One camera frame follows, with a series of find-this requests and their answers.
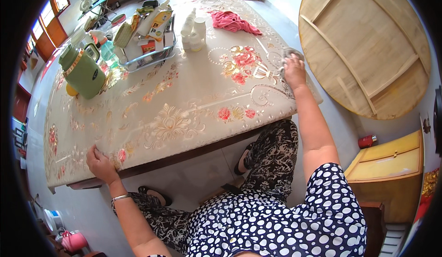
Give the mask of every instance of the lace tablecloth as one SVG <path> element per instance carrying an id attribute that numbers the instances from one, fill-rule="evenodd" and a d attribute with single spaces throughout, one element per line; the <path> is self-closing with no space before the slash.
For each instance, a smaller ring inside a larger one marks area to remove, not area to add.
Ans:
<path id="1" fill-rule="evenodd" d="M 133 73 L 117 68 L 101 93 L 86 100 L 66 93 L 59 69 L 48 102 L 44 157 L 48 187 L 94 177 L 87 149 L 97 144 L 118 170 L 249 131 L 296 113 L 278 74 L 282 38 L 243 0 L 197 0 L 173 6 L 175 33 L 197 8 L 207 45 Z M 211 13 L 230 10 L 263 35 L 212 27 Z M 322 102 L 311 80 L 317 102 Z"/>

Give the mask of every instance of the pink towel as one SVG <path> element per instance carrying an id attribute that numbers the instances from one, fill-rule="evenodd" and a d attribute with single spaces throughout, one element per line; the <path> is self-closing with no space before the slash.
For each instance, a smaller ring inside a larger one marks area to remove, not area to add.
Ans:
<path id="1" fill-rule="evenodd" d="M 249 22 L 241 19 L 238 14 L 231 11 L 220 11 L 212 13 L 212 20 L 214 28 L 224 28 L 231 32 L 244 30 L 255 35 L 262 34 L 259 29 L 253 27 Z"/>

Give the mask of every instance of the hand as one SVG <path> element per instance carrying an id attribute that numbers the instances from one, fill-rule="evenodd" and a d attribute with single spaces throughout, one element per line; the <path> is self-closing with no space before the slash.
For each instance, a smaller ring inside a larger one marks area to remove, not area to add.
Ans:
<path id="1" fill-rule="evenodd" d="M 305 68 L 304 62 L 299 60 L 298 57 L 292 54 L 292 58 L 285 58 L 285 81 L 290 85 L 292 90 L 305 85 Z"/>
<path id="2" fill-rule="evenodd" d="M 97 178 L 105 181 L 107 184 L 111 184 L 115 180 L 120 179 L 114 165 L 112 165 L 106 156 L 98 151 L 95 144 L 87 151 L 86 164 Z"/>

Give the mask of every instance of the patterned pants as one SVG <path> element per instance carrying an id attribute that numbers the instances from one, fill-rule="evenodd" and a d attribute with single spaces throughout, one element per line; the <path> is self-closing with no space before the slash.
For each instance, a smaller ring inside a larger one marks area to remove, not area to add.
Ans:
<path id="1" fill-rule="evenodd" d="M 292 192 L 297 151 L 298 131 L 294 122 L 281 120 L 268 125 L 246 155 L 244 165 L 251 171 L 241 188 L 261 190 L 285 204 Z M 151 195 L 129 194 L 157 237 L 185 255 L 192 213 L 161 206 L 160 200 Z"/>

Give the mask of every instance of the sandal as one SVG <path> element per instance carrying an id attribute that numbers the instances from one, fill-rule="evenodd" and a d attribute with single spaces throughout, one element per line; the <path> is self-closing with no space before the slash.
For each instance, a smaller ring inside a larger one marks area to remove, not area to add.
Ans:
<path id="1" fill-rule="evenodd" d="M 254 144 L 255 142 L 252 142 L 252 143 L 250 143 L 247 147 L 246 147 L 246 149 L 248 149 L 248 150 L 251 150 L 251 148 L 253 147 L 253 144 Z M 235 174 L 237 175 L 237 176 L 240 176 L 240 175 L 243 175 L 243 174 L 245 174 L 245 172 L 240 172 L 240 169 L 239 169 L 239 165 L 240 165 L 240 161 L 238 160 L 238 163 L 235 165 L 235 168 L 233 169 L 233 171 L 235 172 Z"/>
<path id="2" fill-rule="evenodd" d="M 151 189 L 151 188 L 149 188 L 147 186 L 140 186 L 140 187 L 138 187 L 138 192 L 140 194 L 145 194 L 146 195 L 148 190 L 153 190 L 153 191 L 157 192 L 156 190 Z M 172 199 L 171 198 L 169 198 L 168 196 L 163 195 L 160 192 L 157 192 L 157 193 L 159 193 L 164 198 L 164 200 L 166 201 L 166 204 L 164 206 L 169 206 L 169 205 L 172 204 Z"/>

